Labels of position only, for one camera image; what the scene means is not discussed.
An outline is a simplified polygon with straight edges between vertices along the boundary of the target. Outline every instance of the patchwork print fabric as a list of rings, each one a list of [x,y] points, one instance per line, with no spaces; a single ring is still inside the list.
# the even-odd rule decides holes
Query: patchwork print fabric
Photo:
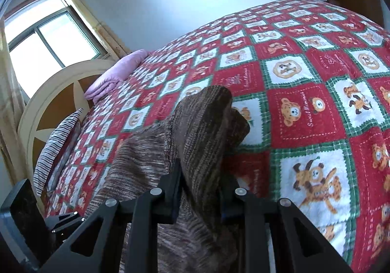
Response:
[[[151,54],[91,109],[47,214],[84,213],[123,141],[209,85],[231,90],[251,129],[223,167],[290,198],[365,272],[390,243],[390,36],[320,1],[229,14]]]

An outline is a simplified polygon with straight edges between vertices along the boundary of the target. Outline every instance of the window pane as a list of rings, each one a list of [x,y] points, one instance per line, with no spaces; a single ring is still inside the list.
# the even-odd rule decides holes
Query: window pane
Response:
[[[62,8],[65,8],[65,5],[61,0],[38,0],[21,9],[5,21],[5,37],[7,42],[11,42],[35,22]]]
[[[49,21],[39,30],[65,66],[98,54],[68,13]]]
[[[36,33],[16,46],[10,55],[18,82],[30,98],[44,82],[61,70]]]

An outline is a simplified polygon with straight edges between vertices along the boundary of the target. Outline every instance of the curved wooden headboard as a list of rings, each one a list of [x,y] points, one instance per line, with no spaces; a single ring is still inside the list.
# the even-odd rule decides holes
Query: curved wooden headboard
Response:
[[[50,77],[28,102],[19,123],[18,135],[32,180],[34,167],[51,132],[79,108],[83,120],[93,106],[84,92],[107,69],[114,65],[107,59],[92,59],[67,66]]]

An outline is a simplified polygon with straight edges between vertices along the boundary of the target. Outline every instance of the window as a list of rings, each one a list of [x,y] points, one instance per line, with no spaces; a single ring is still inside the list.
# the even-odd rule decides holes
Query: window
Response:
[[[62,68],[106,51],[64,0],[37,0],[5,21],[12,64],[28,97]]]

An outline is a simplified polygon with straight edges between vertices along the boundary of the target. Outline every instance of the yellow curtain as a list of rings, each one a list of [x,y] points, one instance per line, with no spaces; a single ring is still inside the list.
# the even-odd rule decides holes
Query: yellow curtain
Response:
[[[114,60],[130,54],[130,50],[121,42],[121,40],[112,32],[112,30],[103,22],[98,21],[91,10],[87,7],[84,0],[65,0],[73,7],[85,25],[97,38],[100,44],[107,50]]]
[[[18,136],[18,125],[25,108],[21,89],[9,55],[4,33],[4,19],[0,20],[0,150],[11,183],[30,178]]]

